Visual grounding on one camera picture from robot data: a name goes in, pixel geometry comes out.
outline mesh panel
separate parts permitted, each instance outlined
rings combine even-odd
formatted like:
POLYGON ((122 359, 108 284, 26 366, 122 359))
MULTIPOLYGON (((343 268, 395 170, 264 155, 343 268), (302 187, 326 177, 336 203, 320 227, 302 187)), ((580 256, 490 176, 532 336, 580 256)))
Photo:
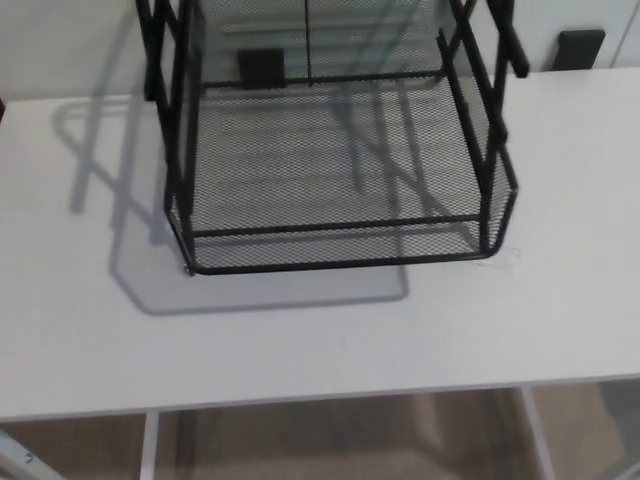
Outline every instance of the mesh panel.
POLYGON ((201 0, 207 18, 205 81, 239 80, 236 52, 284 49, 289 78, 307 73, 303 0, 201 0))
POLYGON ((489 238, 491 246, 495 245, 498 232, 506 221, 504 218, 507 202, 514 189, 505 168, 505 157, 498 153, 496 170, 493 177, 493 195, 491 197, 491 211, 489 217, 489 238))
POLYGON ((478 210, 446 81, 214 91, 199 131, 197 230, 478 210))
MULTIPOLYGON (((309 0, 314 76, 437 70, 435 0, 309 0)), ((205 81, 239 80, 236 52, 284 49, 288 78, 307 75, 304 0, 202 0, 205 81)))
POLYGON ((480 95, 478 82, 473 76, 469 57, 462 43, 458 47, 454 57, 454 64, 462 95, 469 107, 471 124, 473 125, 473 130, 484 159, 487 154, 487 143, 489 139, 489 118, 487 117, 487 111, 484 107, 482 96, 480 95))
POLYGON ((477 223, 200 238, 196 259, 208 267, 308 264, 410 258, 477 251, 477 223))
POLYGON ((314 76, 441 67, 434 0, 310 0, 314 76))

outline white wall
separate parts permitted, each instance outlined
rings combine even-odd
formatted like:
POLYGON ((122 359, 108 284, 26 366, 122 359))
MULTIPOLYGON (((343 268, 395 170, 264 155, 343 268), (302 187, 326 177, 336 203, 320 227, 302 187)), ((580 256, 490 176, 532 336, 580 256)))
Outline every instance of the white wall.
POLYGON ((640 66, 640 12, 637 9, 624 42, 620 46, 614 66, 616 68, 640 66))
MULTIPOLYGON (((636 0, 516 3, 516 26, 533 66, 540 69, 559 31, 590 27, 607 31, 597 66, 608 67, 636 0)), ((139 91, 144 55, 133 5, 133 0, 0 0, 0 95, 139 91)), ((478 9, 474 28, 492 56, 495 28, 486 8, 478 9)), ((640 37, 640 24, 637 31, 640 37)))

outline black object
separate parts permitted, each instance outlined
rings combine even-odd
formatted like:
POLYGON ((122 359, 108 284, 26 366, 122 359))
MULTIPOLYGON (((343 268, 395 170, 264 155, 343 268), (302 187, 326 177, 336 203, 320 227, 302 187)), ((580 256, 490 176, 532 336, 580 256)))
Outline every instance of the black object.
POLYGON ((551 71, 592 69, 605 37, 604 30, 561 32, 551 71))
MULTIPOLYGON (((157 103, 166 147, 165 212, 188 272, 472 260, 500 249, 517 194, 502 118, 507 66, 529 72, 513 0, 487 0, 499 33, 493 85, 469 24, 476 0, 449 0, 449 41, 442 29, 424 37, 425 25, 405 23, 351 32, 348 10, 339 28, 326 27, 322 0, 306 0, 294 12, 304 31, 294 26, 283 43, 272 37, 289 28, 286 18, 272 30, 259 23, 264 2, 181 0, 177 15, 169 0, 153 12, 136 2, 145 96, 157 103), (253 45, 263 35, 284 50, 240 51, 239 78, 219 58, 203 68, 209 22, 214 53, 228 45, 211 39, 238 42, 243 29, 253 45), (167 30, 177 45, 170 92, 160 68, 167 30), (389 31, 390 43, 380 39, 389 31), (411 41, 399 44, 403 34, 411 41)), ((370 2, 369 16, 387 8, 370 2)))
POLYGON ((238 51, 238 66, 242 88, 284 88, 284 50, 263 48, 238 51))

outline mesh tray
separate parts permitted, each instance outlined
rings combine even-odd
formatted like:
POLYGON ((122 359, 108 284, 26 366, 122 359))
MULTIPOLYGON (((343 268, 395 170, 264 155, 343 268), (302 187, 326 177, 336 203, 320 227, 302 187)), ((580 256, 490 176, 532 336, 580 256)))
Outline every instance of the mesh tray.
POLYGON ((341 2, 309 3, 305 20, 304 3, 292 17, 279 14, 294 0, 268 12, 183 1, 193 12, 183 19, 188 35, 173 76, 175 151, 171 135, 165 140, 169 219, 190 272, 397 265, 497 251, 517 184, 495 134, 501 117, 488 105, 482 60, 476 52, 469 61, 477 50, 470 28, 447 44, 433 21, 435 2, 411 10, 416 2, 403 0, 364 18, 371 1, 358 0, 348 9, 365 27, 340 27, 336 43, 325 24, 341 2), (255 33, 265 22, 286 24, 271 24, 266 38, 285 50, 288 86, 242 90, 232 54, 264 39, 255 33), (398 41, 385 47, 390 31, 398 41), (308 48, 309 39, 320 47, 308 48), (385 62, 375 60, 381 51, 385 62), (313 85, 300 84, 305 75, 313 85), (333 83, 359 76, 367 81, 333 83))

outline black metal bar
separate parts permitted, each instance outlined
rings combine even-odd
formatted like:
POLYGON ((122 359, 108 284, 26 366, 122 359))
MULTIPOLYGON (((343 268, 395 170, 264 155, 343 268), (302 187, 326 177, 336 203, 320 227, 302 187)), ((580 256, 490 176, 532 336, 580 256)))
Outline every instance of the black metal bar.
POLYGON ((411 225, 441 225, 447 223, 477 222, 479 215, 451 215, 447 217, 401 218, 393 220, 369 220, 363 222, 335 222, 309 225, 279 225, 273 227, 233 228, 223 230, 200 230, 193 232, 194 238, 238 237, 244 235, 270 235, 278 233, 306 233, 328 230, 354 230, 364 228, 406 227, 411 225))
POLYGON ((142 30, 142 39, 145 49, 149 48, 149 27, 151 23, 151 9, 149 0, 136 0, 136 9, 138 11, 138 19, 140 20, 140 28, 142 30))
POLYGON ((462 133, 467 142, 469 157, 471 158, 473 171, 476 175, 476 181, 478 182, 478 189, 480 190, 480 192, 482 192, 482 151, 480 150, 480 145, 478 144, 478 139, 476 138, 476 133, 473 129, 473 123, 471 122, 471 117, 469 114, 469 106, 464 100, 462 88, 460 87, 460 82, 458 81, 458 76, 453 65, 453 60, 450 54, 451 48, 450 46, 447 47, 447 40, 442 29, 440 29, 440 34, 438 35, 437 41, 438 47, 440 48, 440 53, 442 55, 442 66, 444 68, 445 74, 447 75, 447 79, 449 80, 451 94, 453 95, 456 110, 458 111, 458 116, 460 117, 460 126, 462 127, 462 133))
MULTIPOLYGON (((505 21, 511 22, 513 19, 513 0, 504 0, 501 4, 501 18, 505 21)), ((496 70, 494 75, 493 85, 493 98, 496 105, 496 109, 502 114, 502 106, 504 103, 504 94, 507 85, 507 73, 509 68, 509 53, 507 47, 507 40, 500 36, 498 38, 498 52, 496 59, 496 70)), ((496 170, 496 161, 498 151, 502 147, 499 140, 496 138, 495 129, 493 126, 489 127, 489 133, 487 138, 487 156, 484 165, 483 172, 483 185, 485 186, 482 191, 482 200, 480 202, 480 248, 488 252, 491 250, 491 232, 489 231, 489 224, 491 222, 491 202, 493 199, 493 187, 496 170)))
POLYGON ((502 248, 504 237, 507 233, 507 225, 509 225, 509 220, 511 220, 511 215, 513 214, 513 207, 516 204, 517 196, 517 191, 513 191, 509 194, 507 204, 505 205, 504 212, 502 213, 502 219, 500 220, 500 227, 498 228, 496 239, 493 242, 492 247, 488 250, 487 257, 495 255, 502 248))
MULTIPOLYGON (((332 77, 320 76, 311 77, 311 83, 343 83, 343 82, 367 82, 375 80, 403 80, 409 78, 437 77, 441 74, 440 70, 416 70, 414 72, 390 72, 363 75, 336 75, 332 77)), ((285 79, 286 85, 304 85, 308 84, 307 77, 296 77, 285 79)), ((203 82, 202 89, 212 88, 242 88, 242 82, 238 80, 229 80, 224 82, 203 82)))
POLYGON ((176 237, 176 241, 178 243, 178 248, 180 249, 180 253, 182 254, 182 258, 184 259, 184 263, 187 266, 189 273, 194 273, 194 260, 192 254, 189 252, 187 248, 187 244, 182 236, 182 230, 178 225, 178 222, 174 215, 171 212, 167 213, 167 221, 169 222, 169 226, 171 227, 171 231, 173 232, 173 236, 176 237))
MULTIPOLYGON (((471 18, 473 11, 478 4, 478 0, 467 0, 467 3, 464 4, 464 15, 467 19, 471 18)), ((453 33, 451 37, 451 42, 449 43, 449 48, 451 50, 451 56, 455 57, 458 48, 460 47, 460 42, 462 41, 462 34, 460 32, 460 27, 456 28, 456 31, 453 33)))
POLYGON ((173 35, 173 39, 176 40, 178 38, 178 32, 180 30, 178 19, 176 17, 176 12, 173 11, 173 7, 171 4, 167 7, 167 25, 169 25, 169 30, 173 35))
POLYGON ((437 262, 459 262, 465 260, 482 260, 487 255, 479 253, 453 253, 446 255, 424 255, 417 257, 403 258, 376 258, 370 260, 339 260, 331 262, 316 263, 293 263, 256 265, 246 267, 213 267, 206 268, 200 265, 192 265, 194 273, 199 275, 242 275, 248 273, 269 273, 269 272, 295 272, 300 270, 333 270, 341 268, 361 268, 361 267, 385 267, 400 266, 419 263, 437 262))
POLYGON ((309 25, 309 0, 304 0, 304 34, 307 43, 307 81, 309 86, 313 86, 313 76, 311 75, 311 26, 309 25))
POLYGON ((186 99, 189 105, 188 117, 183 118, 182 121, 187 121, 186 129, 186 151, 181 152, 185 155, 185 196, 186 196, 186 214, 191 217, 193 213, 193 203, 195 196, 195 179, 196 179, 196 156, 198 150, 198 117, 200 115, 200 84, 202 82, 202 63, 204 60, 202 41, 204 38, 204 15, 200 11, 200 4, 198 1, 194 2, 193 10, 191 12, 191 28, 188 35, 192 36, 192 47, 186 57, 186 69, 185 74, 188 76, 189 81, 189 98, 186 99))
POLYGON ((500 40, 504 44, 505 53, 513 66, 513 71, 519 78, 526 78, 529 75, 530 65, 513 28, 513 2, 487 0, 487 4, 498 29, 500 40))
POLYGON ((495 102, 493 101, 493 88, 489 81, 487 69, 482 61, 480 49, 478 48, 475 36, 471 30, 471 25, 469 24, 469 20, 464 16, 460 0, 449 0, 449 3, 451 5, 451 10, 453 11, 453 16, 458 23, 458 28, 462 35, 462 44, 467 52, 471 70, 473 71, 473 75, 478 83, 478 90, 480 91, 480 96, 482 97, 482 103, 484 104, 485 111, 487 112, 487 117, 489 118, 489 122, 495 128, 497 138, 500 142, 504 143, 507 141, 508 137, 507 127, 502 115, 496 111, 495 102))

